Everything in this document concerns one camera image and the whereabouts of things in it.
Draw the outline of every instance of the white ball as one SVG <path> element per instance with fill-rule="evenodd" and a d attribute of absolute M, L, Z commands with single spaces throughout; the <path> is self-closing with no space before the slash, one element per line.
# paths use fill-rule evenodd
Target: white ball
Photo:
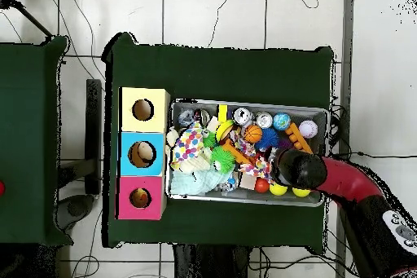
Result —
<path fill-rule="evenodd" d="M 298 130 L 304 138 L 310 139 L 317 134 L 318 127 L 313 121 L 308 120 L 303 121 L 298 127 Z"/>

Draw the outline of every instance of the blue box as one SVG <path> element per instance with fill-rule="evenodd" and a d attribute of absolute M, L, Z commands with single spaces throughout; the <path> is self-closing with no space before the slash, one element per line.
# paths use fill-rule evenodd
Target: blue box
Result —
<path fill-rule="evenodd" d="M 147 142 L 156 152 L 156 158 L 148 167 L 138 168 L 129 159 L 129 150 L 136 142 Z M 165 135 L 162 133 L 121 133 L 121 176 L 159 176 L 165 160 Z"/>

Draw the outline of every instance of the blue ball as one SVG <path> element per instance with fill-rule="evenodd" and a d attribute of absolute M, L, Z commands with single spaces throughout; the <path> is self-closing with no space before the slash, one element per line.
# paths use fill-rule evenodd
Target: blue ball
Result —
<path fill-rule="evenodd" d="M 288 114 L 278 113 L 274 116 L 274 128 L 276 130 L 286 130 L 291 123 L 291 118 Z"/>

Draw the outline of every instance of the hole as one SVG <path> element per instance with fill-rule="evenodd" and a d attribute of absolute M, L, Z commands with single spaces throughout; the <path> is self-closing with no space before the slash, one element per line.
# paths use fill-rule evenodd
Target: hole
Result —
<path fill-rule="evenodd" d="M 145 188 L 136 188 L 130 193 L 129 199 L 130 203 L 138 209 L 144 209 L 151 204 L 151 194 Z"/>
<path fill-rule="evenodd" d="M 137 168 L 147 168 L 156 159 L 156 150 L 147 141 L 137 141 L 130 147 L 128 158 Z"/>
<path fill-rule="evenodd" d="M 132 114 L 136 120 L 148 121 L 153 117 L 153 104 L 148 99 L 139 99 L 134 102 Z"/>

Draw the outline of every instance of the green table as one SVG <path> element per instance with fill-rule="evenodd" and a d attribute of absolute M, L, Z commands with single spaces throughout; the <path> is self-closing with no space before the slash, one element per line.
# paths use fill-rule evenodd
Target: green table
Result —
<path fill-rule="evenodd" d="M 55 226 L 57 69 L 67 38 L 0 43 L 0 243 L 70 245 Z"/>
<path fill-rule="evenodd" d="M 315 208 L 168 199 L 160 221 L 114 218 L 117 89 L 164 88 L 175 98 L 329 109 L 330 47 L 316 51 L 203 49 L 136 45 L 118 33 L 107 45 L 103 243 L 177 242 L 309 246 L 323 251 L 324 205 Z"/>

